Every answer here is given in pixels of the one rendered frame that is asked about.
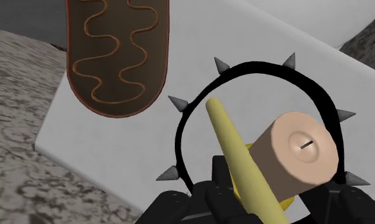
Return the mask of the black spiked collar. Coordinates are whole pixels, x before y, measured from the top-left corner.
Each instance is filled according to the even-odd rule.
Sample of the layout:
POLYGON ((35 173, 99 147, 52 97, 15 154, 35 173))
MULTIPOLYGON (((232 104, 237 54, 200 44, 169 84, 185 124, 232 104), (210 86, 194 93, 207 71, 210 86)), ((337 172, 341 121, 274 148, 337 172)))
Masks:
POLYGON ((297 86, 307 94, 314 102, 322 118, 325 128, 331 134, 337 146, 339 163, 337 172, 333 180, 338 184, 348 186, 369 186, 370 183, 358 177, 357 175, 344 169, 344 141, 341 132, 340 123, 355 115, 354 112, 336 108, 333 100, 328 93, 315 81, 295 70, 296 60, 292 54, 282 65, 272 64, 270 62, 250 61, 243 62, 230 67, 217 57, 214 59, 219 77, 207 85, 198 96, 188 102, 178 97, 169 96, 172 104, 182 113, 182 118, 178 124, 175 134, 175 158, 176 164, 168 168, 163 174, 158 176, 158 181, 169 181, 182 179, 189 191, 193 190, 193 182, 189 177, 181 151, 182 134, 191 113, 201 103, 211 91, 221 85, 247 74, 267 74, 281 78, 297 86))

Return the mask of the pale yellow tapered stick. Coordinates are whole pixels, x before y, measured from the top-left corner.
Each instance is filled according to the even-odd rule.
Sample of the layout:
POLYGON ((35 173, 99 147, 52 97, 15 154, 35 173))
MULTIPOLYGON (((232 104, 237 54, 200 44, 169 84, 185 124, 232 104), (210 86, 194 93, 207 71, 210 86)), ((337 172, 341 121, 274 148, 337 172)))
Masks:
POLYGON ((206 109, 244 209, 258 215, 264 224, 289 224, 221 101, 210 98, 206 109))

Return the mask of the brown oval squiggle-patterned dish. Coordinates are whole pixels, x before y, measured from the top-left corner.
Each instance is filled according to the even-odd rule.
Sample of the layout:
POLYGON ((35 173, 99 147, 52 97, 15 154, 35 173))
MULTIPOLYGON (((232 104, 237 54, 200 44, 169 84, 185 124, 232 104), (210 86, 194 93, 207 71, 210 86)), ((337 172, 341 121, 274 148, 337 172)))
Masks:
POLYGON ((167 77, 170 0, 65 0, 67 79, 109 118, 139 114, 167 77))

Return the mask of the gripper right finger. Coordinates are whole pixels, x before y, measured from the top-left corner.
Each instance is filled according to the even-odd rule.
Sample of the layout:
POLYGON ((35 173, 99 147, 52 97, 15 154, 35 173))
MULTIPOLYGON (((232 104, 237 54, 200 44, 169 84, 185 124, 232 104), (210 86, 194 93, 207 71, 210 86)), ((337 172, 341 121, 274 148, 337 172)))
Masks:
POLYGON ((310 212, 299 224, 375 224, 375 200, 354 186, 331 181, 299 197, 310 212))

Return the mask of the bright yellow small object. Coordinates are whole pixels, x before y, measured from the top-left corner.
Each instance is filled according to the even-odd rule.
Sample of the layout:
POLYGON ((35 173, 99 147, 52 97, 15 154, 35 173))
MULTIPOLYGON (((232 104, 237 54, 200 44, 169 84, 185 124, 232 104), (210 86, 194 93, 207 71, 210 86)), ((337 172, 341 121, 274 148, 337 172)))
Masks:
MULTIPOLYGON (((242 204, 242 200, 240 198, 240 195, 238 193, 238 190, 235 186, 235 182, 234 182, 234 179, 233 179, 233 176, 232 174, 230 174, 230 178, 231 178, 231 182, 232 182, 232 185, 233 185, 233 194, 234 196, 238 199, 238 201, 242 204)), ((288 199, 285 199, 283 201, 281 201, 279 203, 280 207, 285 211, 289 208, 289 206, 294 202, 294 196, 288 198, 288 199)))

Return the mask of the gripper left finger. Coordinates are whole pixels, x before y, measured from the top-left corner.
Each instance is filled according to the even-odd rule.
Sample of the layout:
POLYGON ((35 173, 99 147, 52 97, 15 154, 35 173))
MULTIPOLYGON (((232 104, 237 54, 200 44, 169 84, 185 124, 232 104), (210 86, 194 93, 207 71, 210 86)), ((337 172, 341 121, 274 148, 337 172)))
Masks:
POLYGON ((194 184, 193 193, 159 194, 135 224, 263 224, 244 210, 233 193, 231 175, 221 155, 212 158, 212 179, 194 184))

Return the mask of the beige cylinder candle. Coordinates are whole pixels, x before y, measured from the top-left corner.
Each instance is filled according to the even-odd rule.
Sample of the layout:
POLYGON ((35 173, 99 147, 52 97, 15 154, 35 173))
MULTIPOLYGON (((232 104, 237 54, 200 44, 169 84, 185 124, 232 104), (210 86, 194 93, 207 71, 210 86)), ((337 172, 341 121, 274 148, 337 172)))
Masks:
POLYGON ((330 181, 339 162, 327 129, 297 111, 279 116, 249 152, 280 202, 330 181))

